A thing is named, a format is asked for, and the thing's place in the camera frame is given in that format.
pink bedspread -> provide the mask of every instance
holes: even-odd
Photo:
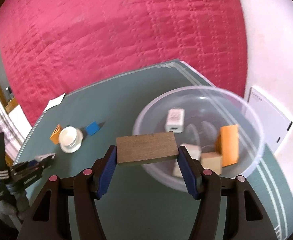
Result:
[[[6,0],[0,51],[31,125],[64,92],[174,58],[219,87],[245,88],[239,0]]]

blue block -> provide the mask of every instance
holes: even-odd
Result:
[[[97,125],[96,122],[93,122],[90,123],[87,127],[85,127],[85,130],[89,135],[93,135],[100,130],[100,127]]]

orange block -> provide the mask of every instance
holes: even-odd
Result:
[[[59,143],[59,135],[60,132],[62,131],[61,126],[58,124],[56,126],[56,128],[54,129],[53,133],[50,136],[50,140],[54,143],[54,144],[58,144]]]
[[[220,133],[215,142],[215,149],[222,155],[222,167],[238,162],[239,133],[237,124],[220,128]]]

plastic bowl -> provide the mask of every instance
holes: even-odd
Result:
[[[239,125],[239,161],[222,168],[222,177],[248,177],[258,165],[264,150],[264,132],[253,109],[238,95],[216,87],[190,86],[169,91],[150,102],[137,117],[133,135],[165,131],[171,108],[185,110],[184,130],[175,133],[177,146],[199,145],[202,153],[214,151],[220,127]],[[159,182],[187,192],[184,180],[172,175],[175,160],[145,164],[142,167]]]

saucer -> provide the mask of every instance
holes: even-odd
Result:
[[[72,147],[66,147],[60,144],[62,151],[64,151],[65,153],[74,153],[81,147],[82,140],[83,140],[83,133],[79,129],[76,129],[76,133],[77,133],[76,142]]]

